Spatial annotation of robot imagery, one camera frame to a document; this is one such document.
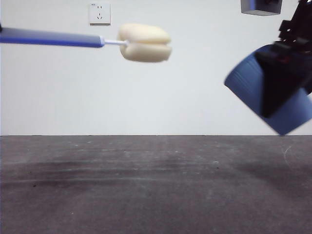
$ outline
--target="concrete floor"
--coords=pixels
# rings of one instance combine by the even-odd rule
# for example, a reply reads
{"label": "concrete floor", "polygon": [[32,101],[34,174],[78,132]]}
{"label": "concrete floor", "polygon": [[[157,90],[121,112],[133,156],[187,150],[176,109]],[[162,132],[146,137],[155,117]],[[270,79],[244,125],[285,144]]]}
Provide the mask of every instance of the concrete floor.
{"label": "concrete floor", "polygon": [[312,136],[4,136],[2,234],[311,234]]}

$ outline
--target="white wall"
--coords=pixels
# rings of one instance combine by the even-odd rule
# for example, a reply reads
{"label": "white wall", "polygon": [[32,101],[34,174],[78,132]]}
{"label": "white wall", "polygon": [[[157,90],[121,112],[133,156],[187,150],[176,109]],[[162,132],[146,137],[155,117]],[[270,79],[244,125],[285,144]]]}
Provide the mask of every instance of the white wall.
{"label": "white wall", "polygon": [[[1,45],[2,135],[266,135],[274,132],[223,81],[251,51],[277,39],[282,14],[240,13],[240,0],[111,0],[112,25],[88,24],[89,0],[2,0],[6,27],[101,34],[127,22],[159,25],[168,62],[123,59],[117,47]],[[311,134],[312,122],[294,134]]]}

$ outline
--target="wall outlet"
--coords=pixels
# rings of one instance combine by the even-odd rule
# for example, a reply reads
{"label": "wall outlet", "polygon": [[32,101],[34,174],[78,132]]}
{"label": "wall outlet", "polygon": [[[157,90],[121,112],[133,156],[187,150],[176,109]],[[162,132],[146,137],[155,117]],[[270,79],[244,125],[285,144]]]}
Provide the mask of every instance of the wall outlet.
{"label": "wall outlet", "polygon": [[91,3],[89,7],[89,22],[94,24],[111,24],[111,5],[107,2]]}

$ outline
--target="white stick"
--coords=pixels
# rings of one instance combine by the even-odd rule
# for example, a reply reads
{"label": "white stick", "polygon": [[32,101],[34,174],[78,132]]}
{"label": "white stick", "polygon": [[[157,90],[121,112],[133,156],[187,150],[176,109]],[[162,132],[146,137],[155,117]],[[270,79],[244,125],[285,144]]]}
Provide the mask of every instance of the white stick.
{"label": "white stick", "polygon": [[108,45],[128,45],[128,41],[123,41],[123,40],[104,40],[105,44]]}

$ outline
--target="sponge brush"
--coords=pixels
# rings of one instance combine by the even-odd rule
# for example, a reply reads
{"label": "sponge brush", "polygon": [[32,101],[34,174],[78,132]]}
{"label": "sponge brush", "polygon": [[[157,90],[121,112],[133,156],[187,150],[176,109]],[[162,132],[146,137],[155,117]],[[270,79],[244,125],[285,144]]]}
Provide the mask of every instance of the sponge brush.
{"label": "sponge brush", "polygon": [[127,41],[120,51],[125,59],[140,62],[168,60],[172,48],[170,36],[163,29],[145,24],[128,23],[121,26],[118,40]]}

